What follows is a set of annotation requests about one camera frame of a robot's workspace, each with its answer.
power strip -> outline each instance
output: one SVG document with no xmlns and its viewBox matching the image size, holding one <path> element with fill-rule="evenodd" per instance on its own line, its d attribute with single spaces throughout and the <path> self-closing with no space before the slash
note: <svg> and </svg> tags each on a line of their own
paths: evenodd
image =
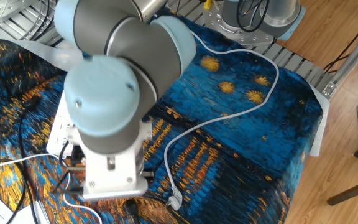
<svg viewBox="0 0 358 224">
<path fill-rule="evenodd" d="M 63 91 L 47 143 L 47 151 L 49 153 L 54 155 L 60 154 L 60 151 L 62 151 L 63 146 L 67 142 L 67 129 L 73 125 L 74 124 L 68 115 L 65 92 Z M 63 156 L 70 156 L 72 150 L 73 145 L 67 145 Z"/>
</svg>

white power plug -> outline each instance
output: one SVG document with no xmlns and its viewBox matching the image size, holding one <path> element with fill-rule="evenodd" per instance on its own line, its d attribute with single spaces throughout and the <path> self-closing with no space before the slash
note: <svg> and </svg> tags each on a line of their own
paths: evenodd
<svg viewBox="0 0 358 224">
<path fill-rule="evenodd" d="M 172 208 L 177 211 L 181 207 L 183 197 L 176 186 L 172 187 L 172 192 L 173 195 L 169 197 L 167 206 L 172 206 Z"/>
</svg>

starry night fabric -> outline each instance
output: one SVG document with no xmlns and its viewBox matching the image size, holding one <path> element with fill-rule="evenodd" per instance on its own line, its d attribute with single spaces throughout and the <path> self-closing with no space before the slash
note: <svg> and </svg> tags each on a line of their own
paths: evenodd
<svg viewBox="0 0 358 224">
<path fill-rule="evenodd" d="M 182 20 L 214 50 L 241 48 L 221 34 Z M 275 79 L 274 67 L 258 56 L 246 52 L 215 55 L 196 43 L 193 62 L 144 118 L 154 126 L 153 140 L 144 142 L 145 169 L 155 172 L 147 195 L 158 200 L 136 199 L 140 220 L 283 223 L 323 114 L 309 84 L 283 68 L 266 105 L 209 124 L 171 147 L 168 160 L 183 205 L 178 212 L 169 212 L 161 202 L 171 192 L 163 164 L 167 143 L 196 124 L 260 104 Z M 45 152 L 65 74 L 28 50 L 0 40 L 0 159 L 20 157 L 19 116 L 34 95 L 41 100 L 25 117 L 21 134 L 27 155 Z M 92 213 L 67 207 L 61 194 L 51 193 L 64 174 L 54 158 L 28 163 L 36 200 L 42 201 L 52 223 L 97 223 Z M 80 180 L 79 176 L 71 185 Z M 21 190 L 17 169 L 0 168 L 0 199 L 9 208 L 15 209 Z M 122 208 L 124 200 L 83 203 L 75 196 L 68 198 L 97 210 L 104 223 L 133 222 Z"/>
</svg>

